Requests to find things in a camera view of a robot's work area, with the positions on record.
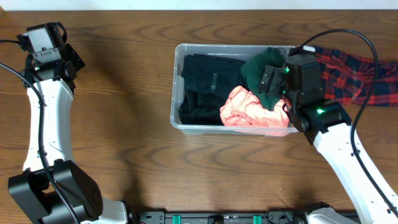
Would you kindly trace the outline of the black jeans with zipper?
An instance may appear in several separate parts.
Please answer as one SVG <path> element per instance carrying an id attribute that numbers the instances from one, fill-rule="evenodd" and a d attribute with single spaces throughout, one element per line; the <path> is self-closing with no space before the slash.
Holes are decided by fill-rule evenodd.
<path id="1" fill-rule="evenodd" d="M 182 124 L 222 126 L 220 108 L 224 103 L 225 100 L 216 95 L 185 90 L 178 115 Z"/>

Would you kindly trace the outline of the dark garment with tape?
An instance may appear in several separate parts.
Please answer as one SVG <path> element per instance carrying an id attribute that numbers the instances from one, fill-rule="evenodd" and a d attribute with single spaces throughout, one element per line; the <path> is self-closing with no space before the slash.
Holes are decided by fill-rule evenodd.
<path id="1" fill-rule="evenodd" d="M 245 61 L 211 55 L 186 55 L 182 78 L 186 89 L 226 100 L 237 86 L 248 88 L 240 74 Z"/>

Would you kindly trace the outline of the pink garment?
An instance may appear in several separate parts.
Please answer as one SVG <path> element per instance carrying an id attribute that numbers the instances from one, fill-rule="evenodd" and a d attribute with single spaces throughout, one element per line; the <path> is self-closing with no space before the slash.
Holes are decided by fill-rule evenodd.
<path id="1" fill-rule="evenodd" d="M 255 128 L 286 128 L 290 121 L 283 110 L 284 100 L 279 100 L 273 111 L 262 107 L 259 99 L 243 86 L 237 86 L 220 108 L 220 118 L 225 126 Z"/>

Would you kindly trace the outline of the green garment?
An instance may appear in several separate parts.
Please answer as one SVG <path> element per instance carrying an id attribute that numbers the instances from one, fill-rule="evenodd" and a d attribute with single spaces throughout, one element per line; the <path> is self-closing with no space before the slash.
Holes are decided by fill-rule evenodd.
<path id="1" fill-rule="evenodd" d="M 265 71 L 266 65 L 280 68 L 284 64 L 284 56 L 278 48 L 268 47 L 261 53 L 255 55 L 241 67 L 241 76 L 246 82 L 249 90 L 258 98 L 262 107 L 269 111 L 280 100 L 278 97 L 269 97 L 266 93 L 259 93 L 259 84 Z"/>

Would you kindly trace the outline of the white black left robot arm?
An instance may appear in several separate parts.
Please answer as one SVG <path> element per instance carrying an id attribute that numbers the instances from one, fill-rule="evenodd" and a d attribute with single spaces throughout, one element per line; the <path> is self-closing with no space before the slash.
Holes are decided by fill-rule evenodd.
<path id="1" fill-rule="evenodd" d="M 70 44 L 19 46 L 29 53 L 15 74 L 30 101 L 30 143 L 22 173 L 9 178 L 10 195 L 32 223 L 129 223 L 125 203 L 103 198 L 73 158 L 70 108 L 84 62 Z"/>

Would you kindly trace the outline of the red plaid flannel shirt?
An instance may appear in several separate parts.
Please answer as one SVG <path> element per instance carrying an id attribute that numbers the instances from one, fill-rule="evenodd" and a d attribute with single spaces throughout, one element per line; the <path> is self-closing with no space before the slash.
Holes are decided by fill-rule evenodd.
<path id="1" fill-rule="evenodd" d="M 315 47 L 316 59 L 320 64 L 321 81 L 325 98 L 342 104 L 364 103 L 372 85 L 375 63 L 371 58 L 347 54 L 336 49 Z M 376 87 L 369 106 L 397 106 L 397 62 L 379 62 Z"/>

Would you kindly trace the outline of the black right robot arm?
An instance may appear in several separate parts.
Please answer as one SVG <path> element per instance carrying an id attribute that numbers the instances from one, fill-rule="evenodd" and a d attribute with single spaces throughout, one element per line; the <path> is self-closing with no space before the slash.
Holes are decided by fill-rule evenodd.
<path id="1" fill-rule="evenodd" d="M 397 194 L 364 149 L 343 106 L 325 98 L 314 55 L 289 56 L 281 67 L 267 65 L 259 91 L 290 102 L 290 122 L 332 167 L 361 223 L 397 223 Z"/>

